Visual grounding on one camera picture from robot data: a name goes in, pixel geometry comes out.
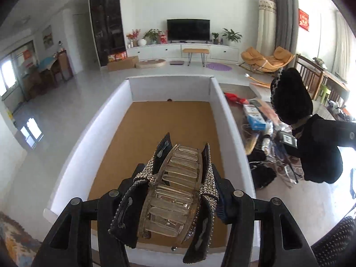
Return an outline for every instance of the orange lounge chair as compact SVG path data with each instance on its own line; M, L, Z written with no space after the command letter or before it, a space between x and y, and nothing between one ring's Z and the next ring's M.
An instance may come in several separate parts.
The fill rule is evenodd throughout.
M244 63L250 66L252 71L275 72L285 67L294 58L294 55L282 47L277 47L273 56L264 57L255 48L250 47L241 53Z

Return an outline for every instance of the purple mat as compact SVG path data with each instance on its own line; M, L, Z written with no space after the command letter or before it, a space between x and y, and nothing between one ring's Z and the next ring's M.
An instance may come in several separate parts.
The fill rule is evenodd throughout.
M230 66L216 62L209 63L207 67L216 71L230 71L232 69Z

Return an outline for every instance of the metal screw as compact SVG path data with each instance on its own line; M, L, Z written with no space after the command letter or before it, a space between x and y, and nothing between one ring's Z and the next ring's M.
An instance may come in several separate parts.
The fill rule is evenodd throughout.
M272 203L273 203L274 205L276 205L276 206L279 206L279 205L282 204L282 201L281 201L280 199L278 199L278 198L273 198L273 199L272 199Z
M240 190L234 191L234 196L241 198L243 196L243 191L240 191Z
M73 206L78 205L80 202L81 202L81 199L79 199L79 198L73 198L73 199L71 199L71 204L72 204Z
M111 190L111 191L109 192L109 196L110 196L110 197L117 197L118 194L119 194L119 191L118 191L118 190Z

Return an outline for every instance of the tv screen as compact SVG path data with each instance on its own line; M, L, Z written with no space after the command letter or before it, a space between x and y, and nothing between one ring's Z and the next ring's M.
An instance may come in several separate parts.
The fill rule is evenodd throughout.
M167 20L168 40L210 40L210 20L169 19Z

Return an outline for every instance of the red cloth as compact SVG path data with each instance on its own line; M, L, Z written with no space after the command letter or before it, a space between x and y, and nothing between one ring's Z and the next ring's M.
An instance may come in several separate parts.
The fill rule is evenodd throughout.
M249 104L249 102L247 101L247 99L245 98L239 98L236 94L234 93L228 93L228 92L225 92L224 93L225 96L227 97L228 100L232 101L232 102L237 102L237 103L240 103L240 104Z

